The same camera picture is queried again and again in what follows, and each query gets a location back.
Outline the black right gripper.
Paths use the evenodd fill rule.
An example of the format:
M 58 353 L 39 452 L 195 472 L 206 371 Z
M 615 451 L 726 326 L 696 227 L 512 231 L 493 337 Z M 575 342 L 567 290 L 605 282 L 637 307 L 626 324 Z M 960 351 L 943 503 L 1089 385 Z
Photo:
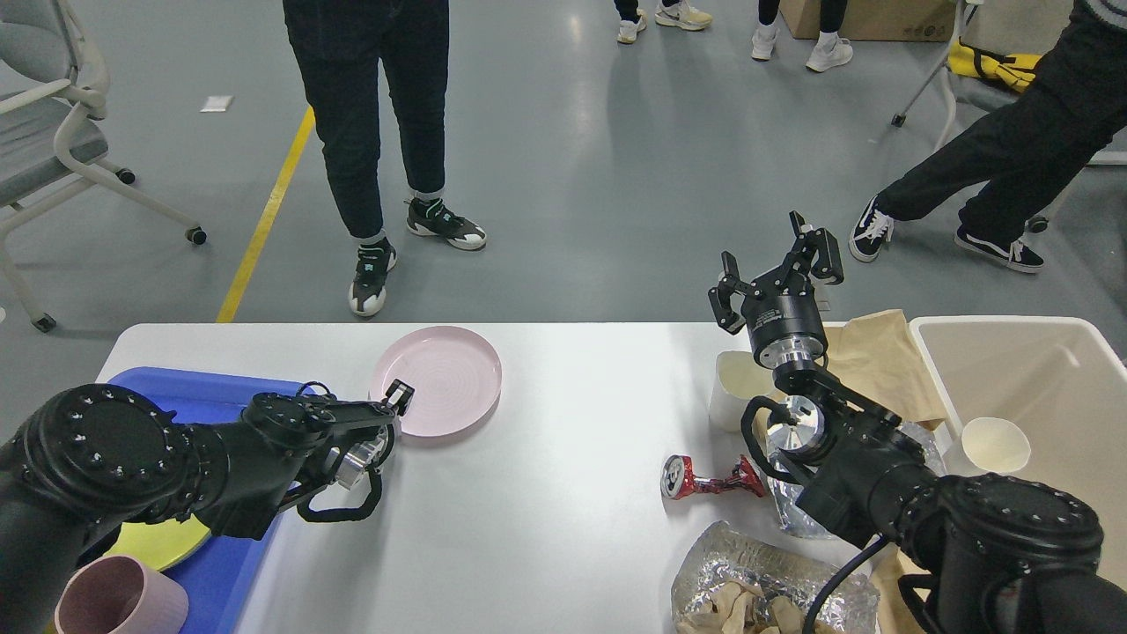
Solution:
M 728 250 L 721 252 L 722 273 L 709 289 L 715 322 L 729 334 L 748 325 L 749 343 L 758 366 L 777 369 L 789 361 L 820 361 L 828 350 L 822 327 L 814 282 L 844 282 L 840 247 L 826 227 L 814 227 L 797 211 L 790 211 L 795 242 L 782 264 L 766 273 L 766 289 L 758 280 L 740 280 L 738 264 Z M 733 310 L 733 294 L 743 294 L 743 313 Z

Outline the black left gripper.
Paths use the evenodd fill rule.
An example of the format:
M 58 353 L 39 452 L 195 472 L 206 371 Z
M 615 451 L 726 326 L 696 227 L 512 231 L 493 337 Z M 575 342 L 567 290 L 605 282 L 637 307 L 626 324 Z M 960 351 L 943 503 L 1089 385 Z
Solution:
M 396 417 L 407 412 L 415 389 L 402 379 L 392 379 L 384 392 L 384 407 Z M 363 473 L 378 473 L 387 459 L 394 454 L 394 446 L 400 437 L 399 425 L 380 425 L 364 431 L 375 434 L 373 439 L 360 439 L 361 430 L 354 430 L 341 436 L 338 441 L 338 456 L 335 458 L 335 484 L 350 489 L 355 486 Z

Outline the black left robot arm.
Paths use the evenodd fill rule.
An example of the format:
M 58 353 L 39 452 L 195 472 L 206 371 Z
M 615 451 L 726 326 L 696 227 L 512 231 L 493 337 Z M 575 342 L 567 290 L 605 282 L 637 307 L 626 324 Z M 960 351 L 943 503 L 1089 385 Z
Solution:
M 194 515 L 214 536 L 261 539 L 290 508 L 307 523 L 369 518 L 412 393 L 399 379 L 378 402 L 259 393 L 218 425 L 176 423 L 116 385 L 56 394 L 1 453 L 5 633 L 41 633 L 123 523 Z

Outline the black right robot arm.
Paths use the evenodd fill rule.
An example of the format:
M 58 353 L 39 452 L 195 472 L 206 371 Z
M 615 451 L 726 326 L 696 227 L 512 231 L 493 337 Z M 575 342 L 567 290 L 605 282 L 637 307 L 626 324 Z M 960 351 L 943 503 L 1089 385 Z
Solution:
M 869 557 L 894 544 L 919 566 L 900 577 L 904 602 L 929 633 L 1122 633 L 1124 590 L 1095 573 L 1104 538 L 1095 510 L 1047 484 L 1011 475 L 937 475 L 902 419 L 820 364 L 828 350 L 813 278 L 840 284 L 835 236 L 793 211 L 795 242 L 775 269 L 740 280 L 722 253 L 708 292 L 727 332 L 748 330 L 777 389 L 820 417 L 810 445 L 771 465 L 755 416 L 791 423 L 772 398 L 749 401 L 740 434 L 769 477 L 798 485 L 799 508 Z

